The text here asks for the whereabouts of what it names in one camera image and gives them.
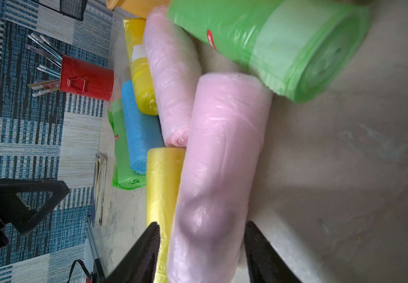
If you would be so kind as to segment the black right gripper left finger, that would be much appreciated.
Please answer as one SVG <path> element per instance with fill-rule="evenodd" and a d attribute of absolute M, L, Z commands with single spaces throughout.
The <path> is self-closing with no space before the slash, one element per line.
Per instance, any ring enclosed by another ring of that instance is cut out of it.
<path fill-rule="evenodd" d="M 160 249 L 160 226 L 152 222 L 105 283 L 153 283 Z"/>

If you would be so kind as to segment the yellow plastic storage box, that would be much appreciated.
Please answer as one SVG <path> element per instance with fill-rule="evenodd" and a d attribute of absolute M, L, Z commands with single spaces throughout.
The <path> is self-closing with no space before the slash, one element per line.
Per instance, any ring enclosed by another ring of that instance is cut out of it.
<path fill-rule="evenodd" d="M 170 0 L 106 0 L 108 9 L 120 7 L 132 15 L 143 19 L 146 19 L 154 8 L 160 6 L 167 7 L 169 3 Z"/>

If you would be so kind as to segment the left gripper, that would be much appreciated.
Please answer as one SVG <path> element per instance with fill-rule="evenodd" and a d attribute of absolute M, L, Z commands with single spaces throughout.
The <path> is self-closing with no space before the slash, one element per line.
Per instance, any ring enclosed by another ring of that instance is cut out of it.
<path fill-rule="evenodd" d="M 22 193 L 50 193 L 39 210 L 29 206 Z M 61 201 L 70 189 L 58 180 L 0 179 L 0 249 L 9 243 L 5 224 L 12 224 L 22 236 L 29 235 Z"/>

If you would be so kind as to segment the green roll with label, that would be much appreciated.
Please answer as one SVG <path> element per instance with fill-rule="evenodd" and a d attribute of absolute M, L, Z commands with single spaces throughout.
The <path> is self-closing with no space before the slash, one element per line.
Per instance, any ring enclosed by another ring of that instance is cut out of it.
<path fill-rule="evenodd" d="M 130 166 L 123 103 L 121 99 L 112 103 L 111 109 L 108 111 L 108 121 L 113 130 L 115 141 L 113 186 L 127 191 L 144 187 L 146 185 L 146 175 L 136 173 Z"/>

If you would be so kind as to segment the yellow roll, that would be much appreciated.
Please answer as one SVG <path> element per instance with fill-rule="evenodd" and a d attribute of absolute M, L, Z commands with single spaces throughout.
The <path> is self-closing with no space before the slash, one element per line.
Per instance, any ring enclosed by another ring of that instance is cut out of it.
<path fill-rule="evenodd" d="M 154 282 L 166 283 L 169 241 L 186 150 L 178 147 L 150 149 L 146 171 L 146 222 L 160 226 L 160 247 Z"/>
<path fill-rule="evenodd" d="M 147 52 L 143 45 L 146 20 L 126 18 L 123 20 L 123 26 L 137 107 L 143 114 L 157 116 L 159 112 L 154 93 L 153 79 Z"/>

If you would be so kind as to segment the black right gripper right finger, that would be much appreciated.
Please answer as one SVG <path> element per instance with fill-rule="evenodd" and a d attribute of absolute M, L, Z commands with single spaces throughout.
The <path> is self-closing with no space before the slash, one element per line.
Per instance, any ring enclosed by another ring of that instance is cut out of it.
<path fill-rule="evenodd" d="M 253 221 L 245 225 L 244 245 L 251 283 L 301 283 Z"/>

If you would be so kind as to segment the pink roll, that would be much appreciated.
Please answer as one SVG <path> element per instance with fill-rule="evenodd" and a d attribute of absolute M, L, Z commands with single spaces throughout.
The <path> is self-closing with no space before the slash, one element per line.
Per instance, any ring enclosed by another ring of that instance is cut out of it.
<path fill-rule="evenodd" d="M 147 16 L 146 48 L 161 132 L 166 146 L 186 147 L 198 80 L 198 52 L 187 33 L 167 18 L 160 6 Z"/>
<path fill-rule="evenodd" d="M 167 260 L 171 283 L 232 280 L 272 97 L 247 74 L 199 79 Z"/>

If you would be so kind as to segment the blue trash bag roll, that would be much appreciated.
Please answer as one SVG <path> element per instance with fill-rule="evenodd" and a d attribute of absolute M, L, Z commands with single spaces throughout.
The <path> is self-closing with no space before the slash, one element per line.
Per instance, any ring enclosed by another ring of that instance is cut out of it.
<path fill-rule="evenodd" d="M 132 81 L 128 80 L 121 86 L 121 99 L 130 167 L 136 173 L 145 174 L 148 151 L 165 147 L 160 121 L 157 116 L 143 114 L 138 109 Z"/>

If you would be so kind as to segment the red pen cup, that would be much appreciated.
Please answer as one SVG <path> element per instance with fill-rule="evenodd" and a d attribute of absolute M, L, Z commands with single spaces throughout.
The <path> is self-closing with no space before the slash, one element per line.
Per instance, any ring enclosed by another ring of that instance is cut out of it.
<path fill-rule="evenodd" d="M 110 101 L 114 72 L 67 55 L 62 56 L 59 90 L 69 94 Z"/>

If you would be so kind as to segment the black mesh shelf rack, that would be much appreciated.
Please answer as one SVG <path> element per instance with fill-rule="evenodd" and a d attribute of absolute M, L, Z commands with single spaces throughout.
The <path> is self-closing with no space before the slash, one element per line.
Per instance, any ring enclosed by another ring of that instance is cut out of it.
<path fill-rule="evenodd" d="M 59 11 L 77 21 L 83 21 L 88 0 L 60 0 Z"/>

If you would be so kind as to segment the short green roll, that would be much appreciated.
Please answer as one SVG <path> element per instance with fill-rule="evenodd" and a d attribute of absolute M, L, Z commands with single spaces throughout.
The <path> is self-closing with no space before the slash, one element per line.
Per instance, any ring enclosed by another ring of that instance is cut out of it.
<path fill-rule="evenodd" d="M 367 7 L 337 1 L 171 1 L 167 17 L 299 104 L 339 75 L 370 24 Z"/>

